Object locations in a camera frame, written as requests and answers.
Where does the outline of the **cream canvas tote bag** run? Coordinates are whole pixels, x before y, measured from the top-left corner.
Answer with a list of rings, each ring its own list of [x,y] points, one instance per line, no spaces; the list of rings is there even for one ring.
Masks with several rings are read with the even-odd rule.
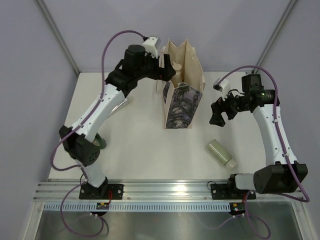
[[[186,39],[180,45],[168,40],[160,51],[160,65],[164,66],[163,55],[169,54],[173,65],[182,66],[182,82],[175,87],[172,78],[168,82],[157,82],[156,92],[163,98],[163,128],[190,129],[203,97],[206,80],[196,49]]]

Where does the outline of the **olive green clear bottle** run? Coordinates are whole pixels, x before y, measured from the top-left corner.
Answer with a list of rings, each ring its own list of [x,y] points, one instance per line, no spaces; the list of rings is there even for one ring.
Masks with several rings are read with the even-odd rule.
[[[216,139],[213,139],[210,143],[208,143],[206,149],[216,160],[218,160],[222,166],[228,170],[232,170],[237,166],[237,162],[234,157]]]

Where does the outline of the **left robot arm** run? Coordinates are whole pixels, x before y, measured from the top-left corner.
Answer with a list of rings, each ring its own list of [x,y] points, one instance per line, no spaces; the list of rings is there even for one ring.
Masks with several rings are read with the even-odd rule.
[[[144,78],[168,82],[174,75],[169,54],[163,56],[160,67],[157,38],[149,37],[142,44],[130,45],[115,69],[102,79],[102,94],[72,126],[62,126],[59,134],[64,150],[84,171],[81,199],[109,199],[112,188],[98,165],[100,151],[106,142],[99,128]]]

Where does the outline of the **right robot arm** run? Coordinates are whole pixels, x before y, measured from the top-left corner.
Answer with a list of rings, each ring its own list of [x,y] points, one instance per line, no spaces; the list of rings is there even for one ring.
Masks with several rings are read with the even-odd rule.
[[[237,113],[251,112],[260,130],[265,151],[265,167],[254,173],[236,173],[227,180],[226,192],[233,199],[244,191],[288,196],[301,188],[308,174],[306,164],[299,163],[288,142],[281,118],[277,91],[265,89],[260,74],[241,78],[242,95],[233,95],[226,79],[217,79],[213,88],[222,93],[211,104],[211,125],[224,127],[222,116],[229,120]]]

